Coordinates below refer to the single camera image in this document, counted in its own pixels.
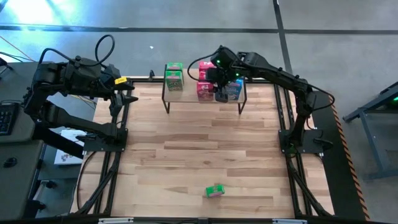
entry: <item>green juice box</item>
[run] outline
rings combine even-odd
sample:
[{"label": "green juice box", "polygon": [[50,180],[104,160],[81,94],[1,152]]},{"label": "green juice box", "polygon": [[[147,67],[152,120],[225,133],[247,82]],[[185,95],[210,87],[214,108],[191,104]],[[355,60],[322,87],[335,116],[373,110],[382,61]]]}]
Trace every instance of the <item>green juice box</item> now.
[{"label": "green juice box", "polygon": [[183,77],[181,71],[166,71],[165,79],[169,91],[183,90]]},{"label": "green juice box", "polygon": [[181,71],[182,72],[182,63],[180,62],[169,62],[166,65],[167,71]]}]

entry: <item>black desk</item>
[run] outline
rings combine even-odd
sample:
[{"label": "black desk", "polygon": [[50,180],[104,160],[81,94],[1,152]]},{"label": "black desk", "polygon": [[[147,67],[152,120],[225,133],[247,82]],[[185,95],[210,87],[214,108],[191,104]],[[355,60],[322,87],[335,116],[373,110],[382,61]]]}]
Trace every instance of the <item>black desk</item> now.
[{"label": "black desk", "polygon": [[[14,71],[7,70],[0,80],[0,101],[21,100],[30,86],[37,67],[36,62],[10,63]],[[22,108],[14,125],[16,137],[8,137],[0,143],[0,219],[22,218],[27,206],[28,197],[32,197],[32,187],[35,185],[37,165],[43,148],[43,141],[29,140],[31,133],[28,127],[34,127],[33,121]],[[24,142],[17,142],[23,136]],[[10,157],[17,159],[14,167],[4,168],[4,161]]]},{"label": "black desk", "polygon": [[[0,145],[0,219],[23,216],[42,147],[39,140]],[[3,162],[10,157],[15,157],[17,164],[4,168]]]}]

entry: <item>wooden surface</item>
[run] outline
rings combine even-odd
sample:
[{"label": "wooden surface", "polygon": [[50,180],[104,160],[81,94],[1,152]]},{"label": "wooden surface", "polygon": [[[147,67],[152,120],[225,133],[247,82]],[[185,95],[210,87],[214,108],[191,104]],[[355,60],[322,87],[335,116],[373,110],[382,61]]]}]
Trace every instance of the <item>wooden surface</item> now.
[{"label": "wooden surface", "polygon": [[[161,84],[135,86],[133,94],[139,100],[129,111],[128,147],[121,159],[112,216],[294,216],[272,85],[247,84],[248,102],[241,116],[236,105],[221,103],[174,103],[167,114]],[[111,121],[108,106],[99,100],[96,122]],[[86,167],[81,204],[98,185],[103,156],[98,152]],[[305,154],[303,164],[309,189],[333,213],[321,160]],[[215,184],[223,184],[225,194],[204,197],[205,187]],[[300,190],[298,194],[304,212]]]},{"label": "wooden surface", "polygon": [[[198,69],[189,70],[193,78],[199,77]],[[184,86],[183,91],[169,91],[167,86],[164,92],[164,101],[166,102],[180,102],[180,103],[198,103],[199,101],[197,94],[197,81],[191,79],[188,76],[187,69],[183,69]],[[241,94],[239,94],[238,100],[230,100],[228,103],[243,103],[244,101],[244,86],[242,86]],[[218,103],[216,100],[206,101],[207,103]]]}]

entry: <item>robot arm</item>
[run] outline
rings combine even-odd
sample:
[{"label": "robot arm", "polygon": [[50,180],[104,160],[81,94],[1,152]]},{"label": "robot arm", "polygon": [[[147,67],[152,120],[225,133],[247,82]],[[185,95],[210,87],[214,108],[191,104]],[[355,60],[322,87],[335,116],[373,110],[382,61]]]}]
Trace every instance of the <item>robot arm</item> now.
[{"label": "robot arm", "polygon": [[115,124],[98,124],[69,115],[64,109],[47,100],[48,96],[61,93],[78,96],[98,97],[110,100],[111,116],[117,116],[121,108],[138,98],[126,96],[116,90],[133,90],[127,82],[115,84],[121,78],[119,70],[113,65],[104,70],[101,65],[86,66],[96,63],[77,56],[67,63],[40,63],[37,66],[32,85],[24,96],[24,112],[36,123],[46,128],[65,126],[97,134],[98,137],[111,142],[118,137]]},{"label": "robot arm", "polygon": [[206,79],[217,84],[216,99],[228,100],[224,96],[223,87],[241,77],[264,78],[292,91],[297,106],[297,119],[290,128],[288,142],[290,146],[302,146],[304,125],[314,111],[317,97],[312,91],[312,85],[298,75],[293,76],[282,68],[270,65],[264,57],[255,52],[238,52],[235,55],[230,49],[220,46],[210,60],[216,68],[207,70]]}]

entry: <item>pink box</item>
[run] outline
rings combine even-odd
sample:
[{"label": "pink box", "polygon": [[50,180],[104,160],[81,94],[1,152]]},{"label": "pink box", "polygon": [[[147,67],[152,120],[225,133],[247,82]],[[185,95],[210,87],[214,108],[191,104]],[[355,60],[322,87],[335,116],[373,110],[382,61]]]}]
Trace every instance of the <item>pink box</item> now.
[{"label": "pink box", "polygon": [[214,98],[213,84],[208,82],[197,82],[197,93],[199,100],[212,101]]},{"label": "pink box", "polygon": [[206,72],[199,72],[199,80],[206,80]]},{"label": "pink box", "polygon": [[211,62],[199,62],[199,72],[206,72],[208,68],[215,68],[215,66]]}]

